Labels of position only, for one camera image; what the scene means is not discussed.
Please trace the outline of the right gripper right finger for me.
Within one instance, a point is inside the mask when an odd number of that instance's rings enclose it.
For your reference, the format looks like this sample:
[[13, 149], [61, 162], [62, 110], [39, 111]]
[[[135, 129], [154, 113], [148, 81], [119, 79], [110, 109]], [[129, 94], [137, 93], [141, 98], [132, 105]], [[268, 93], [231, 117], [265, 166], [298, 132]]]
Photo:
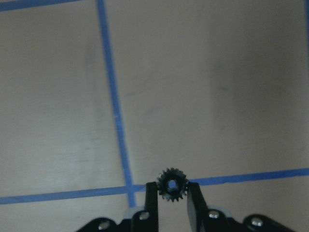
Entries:
[[191, 230], [193, 232], [205, 232], [205, 221], [208, 218], [208, 206], [199, 184], [195, 182], [188, 182], [187, 212]]

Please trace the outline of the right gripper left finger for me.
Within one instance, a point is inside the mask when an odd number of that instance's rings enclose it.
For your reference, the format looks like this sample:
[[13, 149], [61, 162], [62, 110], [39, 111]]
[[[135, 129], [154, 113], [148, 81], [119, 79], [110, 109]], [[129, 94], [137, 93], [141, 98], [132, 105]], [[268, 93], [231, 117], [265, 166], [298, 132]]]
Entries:
[[146, 184], [144, 210], [148, 213], [146, 228], [149, 232], [158, 232], [158, 192], [157, 183], [149, 182]]

